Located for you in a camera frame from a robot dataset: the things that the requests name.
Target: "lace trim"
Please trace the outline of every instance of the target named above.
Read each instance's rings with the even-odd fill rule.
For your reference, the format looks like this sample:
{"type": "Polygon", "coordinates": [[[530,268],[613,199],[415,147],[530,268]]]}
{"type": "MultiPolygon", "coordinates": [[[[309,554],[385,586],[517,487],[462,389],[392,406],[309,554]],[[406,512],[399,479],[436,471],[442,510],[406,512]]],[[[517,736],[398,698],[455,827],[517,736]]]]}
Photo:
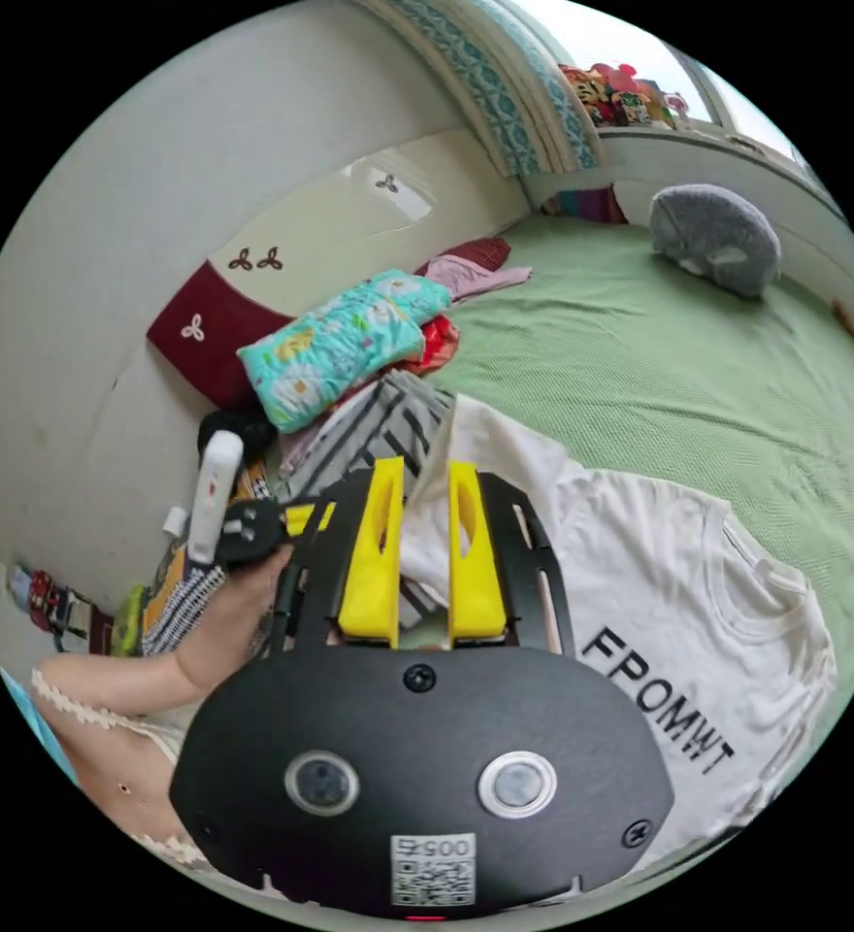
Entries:
{"type": "Polygon", "coordinates": [[[83,702],[69,698],[57,686],[50,685],[39,670],[32,671],[32,685],[36,692],[43,699],[51,702],[58,711],[74,716],[83,724],[100,725],[105,729],[128,728],[138,735],[146,735],[155,742],[173,765],[178,763],[178,748],[173,747],[174,742],[169,737],[170,729],[160,729],[156,725],[134,721],[132,718],[117,715],[109,709],[92,709],[83,702]]]}
{"type": "MultiPolygon", "coordinates": [[[[170,737],[171,729],[160,729],[157,725],[134,721],[132,718],[120,716],[109,709],[92,709],[83,702],[69,698],[57,686],[52,686],[38,670],[32,671],[32,685],[36,692],[51,702],[58,711],[72,715],[84,724],[100,725],[105,729],[128,728],[138,735],[146,735],[155,742],[173,766],[178,763],[178,749],[173,747],[174,742],[170,737]]],[[[172,835],[165,842],[156,842],[150,835],[130,835],[130,838],[153,854],[170,858],[185,867],[198,863],[210,864],[196,845],[191,845],[177,835],[172,835]]]]}

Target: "qr code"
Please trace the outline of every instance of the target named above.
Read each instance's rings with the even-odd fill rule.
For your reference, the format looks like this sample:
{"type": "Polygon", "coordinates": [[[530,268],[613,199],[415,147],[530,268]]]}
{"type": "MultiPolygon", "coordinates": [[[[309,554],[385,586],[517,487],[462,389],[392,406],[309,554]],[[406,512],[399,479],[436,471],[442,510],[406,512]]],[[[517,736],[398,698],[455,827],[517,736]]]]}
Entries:
{"type": "Polygon", "coordinates": [[[393,835],[394,906],[472,906],[476,901],[475,835],[393,835]]]}

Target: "yellow robot finger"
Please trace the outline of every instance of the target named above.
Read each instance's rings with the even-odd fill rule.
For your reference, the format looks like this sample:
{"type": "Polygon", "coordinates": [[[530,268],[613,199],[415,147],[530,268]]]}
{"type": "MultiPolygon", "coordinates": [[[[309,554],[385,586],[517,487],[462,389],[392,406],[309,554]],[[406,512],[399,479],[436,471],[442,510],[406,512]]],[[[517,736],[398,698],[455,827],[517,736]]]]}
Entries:
{"type": "MultiPolygon", "coordinates": [[[[308,521],[311,520],[314,506],[314,502],[308,502],[304,505],[290,505],[285,508],[284,523],[288,532],[288,537],[300,537],[304,533],[304,529],[308,526],[308,521]]],[[[327,524],[330,523],[330,518],[333,516],[333,510],[336,507],[336,502],[331,502],[330,505],[327,506],[323,518],[317,525],[321,531],[327,529],[327,524]]]]}
{"type": "Polygon", "coordinates": [[[338,624],[346,638],[398,647],[405,463],[376,460],[346,575],[338,624]]]}
{"type": "Polygon", "coordinates": [[[476,467],[450,463],[450,646],[455,648],[458,641],[502,638],[507,621],[476,467]]]}

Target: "window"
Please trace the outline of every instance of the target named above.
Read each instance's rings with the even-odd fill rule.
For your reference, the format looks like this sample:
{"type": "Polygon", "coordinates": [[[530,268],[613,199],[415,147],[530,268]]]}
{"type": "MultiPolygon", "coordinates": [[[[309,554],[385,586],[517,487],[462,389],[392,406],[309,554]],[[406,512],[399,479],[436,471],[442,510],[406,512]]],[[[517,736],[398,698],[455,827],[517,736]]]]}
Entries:
{"type": "Polygon", "coordinates": [[[561,65],[591,68],[597,61],[617,68],[633,65],[638,77],[654,81],[666,94],[678,94],[689,105],[689,118],[712,122],[696,83],[668,46],[656,36],[607,13],[571,0],[511,0],[556,40],[551,51],[561,65]]]}
{"type": "Polygon", "coordinates": [[[787,158],[795,159],[796,150],[789,138],[758,107],[754,106],[736,87],[728,84],[720,75],[716,75],[705,65],[700,66],[714,84],[722,102],[728,109],[728,115],[741,136],[755,142],[763,143],[787,158]]]}
{"type": "Polygon", "coordinates": [[[723,141],[742,136],[756,144],[772,164],[826,193],[799,150],[759,107],[710,68],[656,36],[571,0],[499,2],[537,34],[560,64],[579,68],[591,68],[596,62],[615,68],[632,65],[638,78],[682,97],[689,106],[690,121],[700,132],[723,141]]]}

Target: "pink cloth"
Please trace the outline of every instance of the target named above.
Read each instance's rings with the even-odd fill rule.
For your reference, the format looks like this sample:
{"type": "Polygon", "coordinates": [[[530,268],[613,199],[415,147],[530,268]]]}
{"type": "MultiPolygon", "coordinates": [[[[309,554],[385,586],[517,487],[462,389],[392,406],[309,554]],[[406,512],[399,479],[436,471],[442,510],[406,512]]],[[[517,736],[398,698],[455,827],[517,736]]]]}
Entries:
{"type": "Polygon", "coordinates": [[[298,468],[301,460],[311,451],[311,447],[326,420],[327,416],[324,415],[319,417],[313,424],[308,424],[307,427],[293,434],[279,434],[280,476],[283,478],[288,477],[298,468]]]}
{"type": "Polygon", "coordinates": [[[439,255],[431,259],[424,278],[449,288],[453,301],[463,301],[486,291],[509,288],[513,284],[524,284],[534,270],[530,266],[515,266],[489,272],[469,259],[458,255],[439,255]]]}

